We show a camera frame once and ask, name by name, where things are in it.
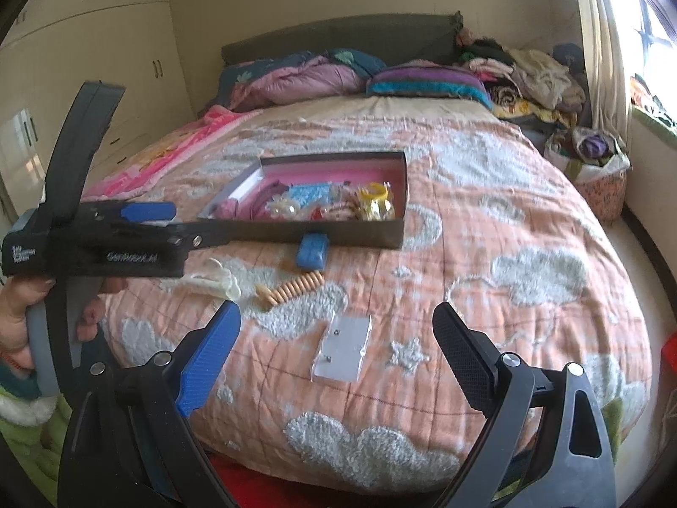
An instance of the white wardrobe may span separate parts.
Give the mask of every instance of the white wardrobe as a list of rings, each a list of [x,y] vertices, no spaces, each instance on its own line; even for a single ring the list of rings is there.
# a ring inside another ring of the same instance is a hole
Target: white wardrobe
[[[39,202],[61,126],[86,80],[127,88],[90,183],[194,119],[169,0],[26,4],[0,47],[0,174],[18,215]]]

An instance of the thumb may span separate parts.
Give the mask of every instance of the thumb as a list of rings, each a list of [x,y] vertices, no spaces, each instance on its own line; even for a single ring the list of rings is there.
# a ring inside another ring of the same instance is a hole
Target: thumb
[[[4,308],[5,318],[23,319],[26,308],[45,299],[55,280],[48,277],[11,277],[0,291],[0,311]]]

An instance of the headboard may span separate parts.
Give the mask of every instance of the headboard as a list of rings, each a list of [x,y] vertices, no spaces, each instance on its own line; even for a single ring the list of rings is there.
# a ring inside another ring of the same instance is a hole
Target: headboard
[[[443,62],[454,51],[463,27],[460,12],[453,15],[384,13],[341,17],[274,30],[221,49],[226,65],[266,57],[283,57],[304,49],[321,53],[350,48],[380,57],[387,65],[411,59]]]

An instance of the screw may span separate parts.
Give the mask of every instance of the screw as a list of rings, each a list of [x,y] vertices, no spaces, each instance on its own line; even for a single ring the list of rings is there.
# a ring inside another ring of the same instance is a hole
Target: screw
[[[574,376],[583,376],[583,367],[578,363],[569,363],[567,369],[569,369],[569,372]]]
[[[105,369],[106,365],[103,363],[94,363],[91,367],[89,367],[89,374],[92,376],[99,376],[104,374]]]
[[[161,351],[160,353],[156,353],[155,357],[153,357],[153,364],[155,366],[167,366],[171,361],[171,353],[168,351]]]
[[[520,365],[520,360],[519,357],[516,356],[514,353],[506,353],[502,357],[503,363],[507,366],[519,366]]]

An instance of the window sill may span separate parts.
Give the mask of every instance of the window sill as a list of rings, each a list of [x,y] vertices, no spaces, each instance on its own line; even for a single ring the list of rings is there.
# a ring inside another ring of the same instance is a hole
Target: window sill
[[[677,149],[677,130],[669,128],[639,107],[632,105],[632,118],[637,120],[658,139],[673,149]]]

